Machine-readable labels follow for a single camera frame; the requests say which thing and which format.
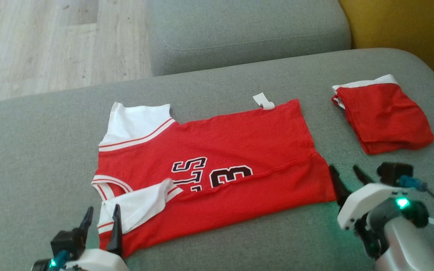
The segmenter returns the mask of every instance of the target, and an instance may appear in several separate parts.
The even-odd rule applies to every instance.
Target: basketball jersey
[[[179,124],[170,105],[113,105],[92,186],[107,245],[121,207],[124,257],[184,235],[335,199],[298,100]]]

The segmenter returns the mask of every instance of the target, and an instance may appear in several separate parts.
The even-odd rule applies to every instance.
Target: clothing
[[[421,149],[434,141],[425,114],[391,74],[333,90],[333,103],[344,109],[365,153]]]
[[[184,235],[335,199],[298,100],[176,122],[169,105],[113,105],[92,181],[100,247],[120,204],[124,256]]]

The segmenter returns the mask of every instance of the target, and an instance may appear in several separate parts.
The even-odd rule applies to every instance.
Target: gray couch cushion
[[[154,76],[349,49],[336,0],[152,0]]]
[[[175,119],[187,122],[254,109],[252,95],[261,91],[277,104],[298,98],[317,150],[336,164],[350,189],[360,187],[354,163],[372,173],[382,161],[414,164],[417,177],[434,189],[434,143],[420,151],[365,155],[331,102],[333,84],[388,73],[434,131],[434,73],[417,57],[393,49],[287,58],[1,102],[0,270],[27,269],[49,257],[53,235],[77,226],[90,205],[97,211],[87,243],[97,247],[99,196],[90,181],[114,101],[170,103]],[[421,198],[434,216],[432,199]],[[333,202],[296,208],[138,251],[128,263],[145,271],[371,269],[360,241],[339,229],[337,212]],[[421,232],[434,249],[434,227]]]

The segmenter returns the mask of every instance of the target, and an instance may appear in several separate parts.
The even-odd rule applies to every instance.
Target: green led light
[[[410,201],[406,198],[398,198],[396,199],[396,204],[398,204],[400,209],[403,209],[410,204]]]

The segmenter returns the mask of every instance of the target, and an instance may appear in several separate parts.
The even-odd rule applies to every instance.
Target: folded red garment
[[[344,108],[365,153],[421,149],[433,142],[422,109],[401,91],[391,74],[333,89],[332,101]]]

